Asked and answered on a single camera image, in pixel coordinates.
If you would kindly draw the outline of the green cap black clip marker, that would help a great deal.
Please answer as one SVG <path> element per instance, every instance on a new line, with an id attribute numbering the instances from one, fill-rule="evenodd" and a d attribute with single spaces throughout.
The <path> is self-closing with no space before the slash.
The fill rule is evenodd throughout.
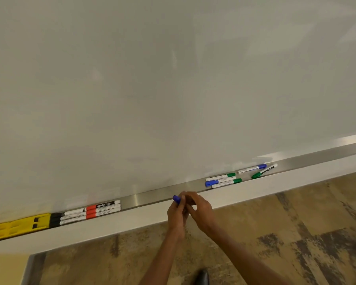
<path id="1" fill-rule="evenodd" d="M 274 164 L 272 164 L 272 165 L 270 165 L 270 166 L 267 166 L 267 167 L 264 168 L 263 170 L 261 170 L 261 171 L 255 173 L 255 174 L 251 177 L 252 180 L 257 179 L 257 178 L 260 178 L 263 174 L 267 173 L 267 172 L 270 171 L 271 169 L 276 168 L 277 166 L 278 166 L 277 163 L 274 163 Z"/>

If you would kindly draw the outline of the metal whiteboard marker tray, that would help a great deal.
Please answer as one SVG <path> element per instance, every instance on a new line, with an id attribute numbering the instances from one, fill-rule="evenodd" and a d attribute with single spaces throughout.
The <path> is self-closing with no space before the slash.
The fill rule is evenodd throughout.
<path id="1" fill-rule="evenodd" d="M 241 183 L 200 192 L 214 209 L 248 201 L 311 183 L 356 172 L 356 143 L 276 161 L 268 175 Z M 122 210 L 96 219 L 76 222 L 0 241 L 0 254 L 32 255 L 85 242 L 108 235 L 167 221 L 171 200 L 162 196 L 173 193 L 163 189 L 159 202 L 143 201 L 135 196 L 123 198 Z"/>

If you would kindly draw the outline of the black shoe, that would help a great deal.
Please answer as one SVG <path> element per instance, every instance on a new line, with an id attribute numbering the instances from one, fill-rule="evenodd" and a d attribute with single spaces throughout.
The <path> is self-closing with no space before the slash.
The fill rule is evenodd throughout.
<path id="1" fill-rule="evenodd" d="M 209 285 L 209 273 L 207 269 L 202 269 L 197 274 L 193 285 Z"/>

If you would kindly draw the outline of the person's left hand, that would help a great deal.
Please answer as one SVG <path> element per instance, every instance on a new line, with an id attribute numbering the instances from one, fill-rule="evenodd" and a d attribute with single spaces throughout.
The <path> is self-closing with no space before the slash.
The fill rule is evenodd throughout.
<path id="1" fill-rule="evenodd" d="M 178 241 L 182 241 L 185 237 L 185 226 L 187 218 L 183 218 L 181 212 L 177 212 L 174 216 L 171 215 L 171 205 L 167 211 L 168 217 L 168 233 L 173 235 Z"/>

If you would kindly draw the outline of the yellow whiteboard eraser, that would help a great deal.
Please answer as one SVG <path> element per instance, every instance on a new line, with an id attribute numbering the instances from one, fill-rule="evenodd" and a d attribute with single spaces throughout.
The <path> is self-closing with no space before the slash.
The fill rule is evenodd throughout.
<path id="1" fill-rule="evenodd" d="M 50 218 L 47 213 L 0 223 L 0 240 L 48 229 Z"/>

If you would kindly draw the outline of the white whiteboard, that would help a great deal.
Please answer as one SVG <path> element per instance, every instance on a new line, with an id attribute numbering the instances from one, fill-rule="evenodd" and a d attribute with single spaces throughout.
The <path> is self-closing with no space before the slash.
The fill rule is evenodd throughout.
<path id="1" fill-rule="evenodd" d="M 356 135 L 356 0 L 0 0 L 0 223 Z"/>

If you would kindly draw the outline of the green cap white marker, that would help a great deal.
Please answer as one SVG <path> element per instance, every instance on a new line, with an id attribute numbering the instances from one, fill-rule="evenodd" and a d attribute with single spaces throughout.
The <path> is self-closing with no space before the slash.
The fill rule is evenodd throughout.
<path id="1" fill-rule="evenodd" d="M 220 182 L 220 183 L 214 184 L 214 185 L 211 186 L 211 188 L 214 189 L 214 188 L 224 187 L 224 186 L 232 185 L 232 184 L 235 184 L 235 183 L 241 183 L 241 182 L 242 182 L 241 178 L 231 179 L 231 180 L 228 180 L 228 181 L 224 181 L 224 182 Z"/>
<path id="2" fill-rule="evenodd" d="M 214 181 L 214 180 L 220 180 L 220 179 L 224 179 L 224 178 L 230 178 L 230 177 L 235 177 L 236 173 L 228 173 L 228 174 L 223 174 L 220 176 L 214 176 L 214 177 L 208 177 L 206 178 L 206 182 L 210 182 L 210 181 Z"/>

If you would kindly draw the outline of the person's right forearm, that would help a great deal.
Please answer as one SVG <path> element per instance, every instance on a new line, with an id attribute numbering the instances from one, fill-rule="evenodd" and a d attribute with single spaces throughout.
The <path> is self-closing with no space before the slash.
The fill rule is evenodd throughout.
<path id="1" fill-rule="evenodd" d="M 290 285 L 218 225 L 206 227 L 205 233 L 227 255 L 247 285 Z"/>

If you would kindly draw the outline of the red cap white marker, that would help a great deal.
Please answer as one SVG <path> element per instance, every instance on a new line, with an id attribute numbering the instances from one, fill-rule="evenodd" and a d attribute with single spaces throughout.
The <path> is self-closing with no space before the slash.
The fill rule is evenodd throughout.
<path id="1" fill-rule="evenodd" d="M 91 208 L 86 211 L 86 215 L 97 214 L 99 212 L 110 211 L 110 210 L 114 210 L 114 209 L 121 210 L 121 203 L 111 204 L 111 205 L 107 205 L 107 206 L 103 206 L 103 207 Z"/>
<path id="2" fill-rule="evenodd" d="M 108 210 L 104 210 L 104 211 L 99 211 L 99 212 L 93 212 L 93 213 L 86 213 L 86 220 L 88 219 L 94 219 L 96 217 L 100 217 L 103 215 L 108 215 L 108 214 L 112 214 L 115 212 L 121 211 L 121 207 L 116 207 L 116 208 L 112 208 L 112 209 L 108 209 Z"/>

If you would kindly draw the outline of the black cap white marker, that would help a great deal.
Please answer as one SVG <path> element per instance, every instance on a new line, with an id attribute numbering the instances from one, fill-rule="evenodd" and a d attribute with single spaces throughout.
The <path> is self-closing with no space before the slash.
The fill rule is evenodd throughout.
<path id="1" fill-rule="evenodd" d="M 86 208 L 79 208 L 79 209 L 75 209 L 75 210 L 71 210 L 71 211 L 65 211 L 65 212 L 57 212 L 57 213 L 52 213 L 51 214 L 51 219 L 52 218 L 61 218 L 63 216 L 68 216 L 68 215 L 72 215 L 72 214 L 79 214 L 82 212 L 85 212 Z"/>
<path id="2" fill-rule="evenodd" d="M 66 220 L 51 219 L 48 227 L 56 228 L 59 226 L 63 226 L 63 225 L 67 225 L 67 224 L 71 224 L 71 223 L 75 223 L 75 222 L 83 221 L 83 220 L 86 220 L 85 216 L 75 217 L 75 218 L 66 219 Z"/>
<path id="3" fill-rule="evenodd" d="M 57 222 L 57 221 L 60 222 L 60 221 L 64 221 L 64 220 L 70 220 L 73 218 L 85 217 L 85 216 L 86 216 L 85 212 L 71 214 L 71 215 L 63 215 L 62 213 L 53 213 L 50 216 L 50 221 L 51 222 Z"/>

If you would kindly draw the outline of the person's right hand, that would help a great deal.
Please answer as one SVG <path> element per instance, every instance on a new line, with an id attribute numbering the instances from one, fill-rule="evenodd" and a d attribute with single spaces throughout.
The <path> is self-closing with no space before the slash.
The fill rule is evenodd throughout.
<path id="1" fill-rule="evenodd" d="M 217 224 L 211 204 L 196 192 L 184 192 L 185 208 L 196 222 L 199 229 L 212 238 L 217 231 Z"/>

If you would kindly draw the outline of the blue cap white marker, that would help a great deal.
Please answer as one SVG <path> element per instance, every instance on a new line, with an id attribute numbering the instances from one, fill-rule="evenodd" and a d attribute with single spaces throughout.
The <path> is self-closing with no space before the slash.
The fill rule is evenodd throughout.
<path id="1" fill-rule="evenodd" d="M 205 182 L 205 187 L 211 187 L 213 185 L 219 184 L 219 183 L 223 183 L 223 182 L 227 182 L 227 181 L 231 181 L 231 180 L 235 180 L 236 176 L 232 176 L 232 177 L 223 177 L 223 178 L 218 178 L 218 179 L 214 179 L 211 181 L 206 181 Z"/>
<path id="2" fill-rule="evenodd" d="M 242 173 L 250 172 L 250 171 L 255 171 L 255 170 L 261 170 L 261 169 L 265 169 L 266 167 L 267 167 L 267 164 L 263 163 L 263 164 L 259 164 L 259 165 L 256 165 L 256 166 L 240 169 L 238 171 L 238 174 L 242 174 Z"/>

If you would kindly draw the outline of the person's left forearm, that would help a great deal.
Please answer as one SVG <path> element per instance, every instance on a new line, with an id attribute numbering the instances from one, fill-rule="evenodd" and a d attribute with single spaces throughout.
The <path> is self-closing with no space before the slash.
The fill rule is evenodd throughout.
<path id="1" fill-rule="evenodd" d="M 184 237 L 184 231 L 167 231 L 156 256 L 138 285 L 167 285 L 174 258 Z"/>

